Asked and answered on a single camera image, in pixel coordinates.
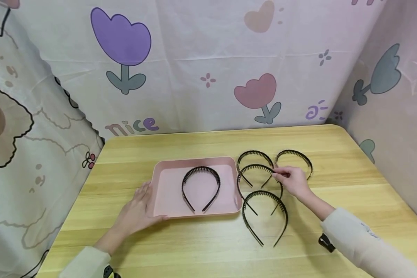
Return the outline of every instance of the white sleeve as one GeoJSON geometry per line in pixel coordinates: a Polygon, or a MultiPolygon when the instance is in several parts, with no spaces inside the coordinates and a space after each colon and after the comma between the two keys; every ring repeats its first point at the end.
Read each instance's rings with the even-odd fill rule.
{"type": "Polygon", "coordinates": [[[104,278],[110,255],[91,246],[85,247],[59,274],[59,278],[104,278]]]}
{"type": "Polygon", "coordinates": [[[356,267],[374,278],[417,278],[417,267],[343,208],[322,223],[324,234],[356,267]]]}

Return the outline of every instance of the flower stem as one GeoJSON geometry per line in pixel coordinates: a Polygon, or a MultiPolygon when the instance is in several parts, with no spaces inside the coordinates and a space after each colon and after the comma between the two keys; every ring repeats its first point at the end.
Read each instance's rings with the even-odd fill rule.
{"type": "MultiPolygon", "coordinates": [[[[120,82],[121,84],[127,84],[129,82],[130,79],[130,67],[126,66],[124,64],[120,65],[120,82]]],[[[120,91],[124,94],[127,95],[130,92],[130,88],[128,88],[127,86],[123,86],[122,88],[120,88],[120,91]]]]}
{"type": "Polygon", "coordinates": [[[271,123],[273,123],[273,119],[272,119],[272,117],[270,117],[270,111],[269,111],[269,108],[267,107],[267,105],[264,105],[263,107],[261,107],[261,110],[263,111],[264,118],[266,119],[267,123],[269,125],[271,123]]]}

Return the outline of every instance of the pink plastic tray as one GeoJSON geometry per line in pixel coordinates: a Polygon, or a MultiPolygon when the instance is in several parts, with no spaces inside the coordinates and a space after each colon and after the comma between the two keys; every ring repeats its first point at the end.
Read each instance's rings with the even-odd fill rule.
{"type": "Polygon", "coordinates": [[[237,213],[242,205],[236,187],[237,176],[235,160],[230,157],[160,161],[153,170],[153,197],[148,204],[147,214],[165,214],[170,218],[179,218],[237,213]],[[210,173],[196,173],[184,186],[185,195],[195,212],[191,211],[182,197],[182,179],[189,170],[197,166],[211,167],[221,179],[218,196],[205,212],[202,209],[218,188],[210,173]]]}

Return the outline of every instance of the white curtain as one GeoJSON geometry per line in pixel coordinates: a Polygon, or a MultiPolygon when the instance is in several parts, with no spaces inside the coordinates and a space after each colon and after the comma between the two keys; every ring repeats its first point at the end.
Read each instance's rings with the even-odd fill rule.
{"type": "Polygon", "coordinates": [[[329,122],[417,213],[417,0],[386,4],[329,122]]]}
{"type": "Polygon", "coordinates": [[[36,273],[100,151],[88,121],[106,139],[322,124],[387,2],[0,0],[0,278],[36,273]]]}
{"type": "Polygon", "coordinates": [[[10,14],[0,36],[0,278],[37,272],[101,147],[10,14]]]}

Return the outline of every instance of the wrist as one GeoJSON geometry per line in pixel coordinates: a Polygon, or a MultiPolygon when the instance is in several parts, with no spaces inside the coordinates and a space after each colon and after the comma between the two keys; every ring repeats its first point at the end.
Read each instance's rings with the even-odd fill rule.
{"type": "Polygon", "coordinates": [[[114,254],[116,249],[124,242],[127,235],[120,232],[115,227],[111,227],[95,244],[94,248],[108,253],[110,256],[114,254]]]}
{"type": "Polygon", "coordinates": [[[296,198],[303,204],[308,203],[310,200],[317,197],[310,189],[296,195],[296,198]]]}

